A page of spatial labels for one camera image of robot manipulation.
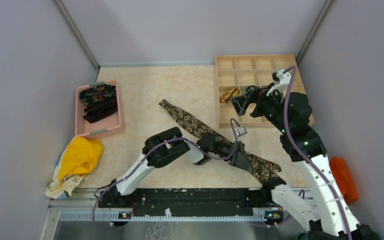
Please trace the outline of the brown floral patterned tie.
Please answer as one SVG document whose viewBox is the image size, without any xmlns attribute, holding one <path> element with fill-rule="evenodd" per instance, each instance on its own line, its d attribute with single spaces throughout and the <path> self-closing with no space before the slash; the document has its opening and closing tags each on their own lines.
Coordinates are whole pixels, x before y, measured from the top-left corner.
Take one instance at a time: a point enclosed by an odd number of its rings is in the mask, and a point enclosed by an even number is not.
<svg viewBox="0 0 384 240">
<path fill-rule="evenodd" d="M 229 140 L 193 114 L 169 103 L 166 99 L 162 99 L 159 105 L 180 127 L 198 139 L 197 144 L 204 152 L 213 153 L 229 163 L 229 158 L 235 151 L 233 147 L 235 140 Z M 245 154 L 254 169 L 254 172 L 250 174 L 260 183 L 265 183 L 282 171 L 281 166 L 277 163 L 247 152 L 246 150 Z"/>
</svg>

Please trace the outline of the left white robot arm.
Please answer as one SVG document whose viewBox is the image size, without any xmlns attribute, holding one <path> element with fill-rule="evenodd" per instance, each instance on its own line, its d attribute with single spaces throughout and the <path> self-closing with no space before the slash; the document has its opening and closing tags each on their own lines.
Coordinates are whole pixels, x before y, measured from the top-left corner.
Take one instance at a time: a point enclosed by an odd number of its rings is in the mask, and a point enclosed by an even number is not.
<svg viewBox="0 0 384 240">
<path fill-rule="evenodd" d="M 245 145 L 239 141 L 240 128 L 233 130 L 235 140 L 226 143 L 218 140 L 214 133 L 204 133 L 197 142 L 185 138 L 178 127 L 173 127 L 149 137 L 136 162 L 120 177 L 101 188 L 97 195 L 100 208 L 124 207 L 132 201 L 131 195 L 138 184 L 152 171 L 164 168 L 178 158 L 187 157 L 200 166 L 209 160 L 223 160 L 229 165 L 254 172 L 246 156 Z"/>
</svg>

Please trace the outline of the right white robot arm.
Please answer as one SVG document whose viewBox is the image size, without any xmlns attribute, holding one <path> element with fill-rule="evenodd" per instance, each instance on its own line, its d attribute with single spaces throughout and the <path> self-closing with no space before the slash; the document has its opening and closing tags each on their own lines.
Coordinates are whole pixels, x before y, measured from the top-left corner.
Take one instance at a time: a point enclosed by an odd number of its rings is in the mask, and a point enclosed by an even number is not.
<svg viewBox="0 0 384 240">
<path fill-rule="evenodd" d="M 267 206 L 283 207 L 305 230 L 309 240 L 375 240 L 370 226 L 360 223 L 350 210 L 330 167 L 327 150 L 310 126 L 312 108 L 308 97 L 292 90 L 297 68 L 290 66 L 273 73 L 271 88 L 251 85 L 230 102 L 243 116 L 265 117 L 281 133 L 282 148 L 300 170 L 314 200 L 310 205 L 280 178 L 270 180 L 261 199 Z"/>
</svg>

